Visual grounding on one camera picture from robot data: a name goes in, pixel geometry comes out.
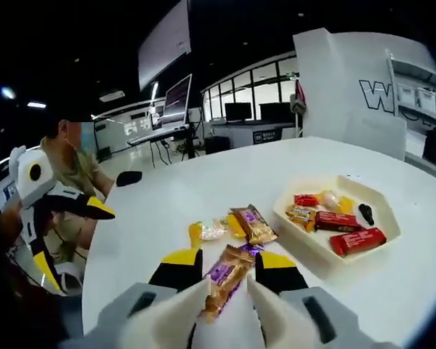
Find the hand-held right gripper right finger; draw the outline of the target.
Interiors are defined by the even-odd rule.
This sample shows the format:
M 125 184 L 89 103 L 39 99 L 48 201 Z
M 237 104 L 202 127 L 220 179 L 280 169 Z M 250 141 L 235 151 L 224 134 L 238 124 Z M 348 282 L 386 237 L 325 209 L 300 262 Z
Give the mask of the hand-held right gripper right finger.
M 361 348 L 358 317 L 320 287 L 309 287 L 295 262 L 256 254 L 254 308 L 266 348 Z

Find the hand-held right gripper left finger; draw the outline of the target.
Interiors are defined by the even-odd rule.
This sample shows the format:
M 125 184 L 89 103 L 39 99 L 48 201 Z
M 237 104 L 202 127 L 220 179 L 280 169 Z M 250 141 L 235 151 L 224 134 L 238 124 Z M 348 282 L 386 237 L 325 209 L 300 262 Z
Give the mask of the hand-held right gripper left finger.
M 100 312 L 84 348 L 189 348 L 203 308 L 203 251 L 181 249 L 162 259 Z

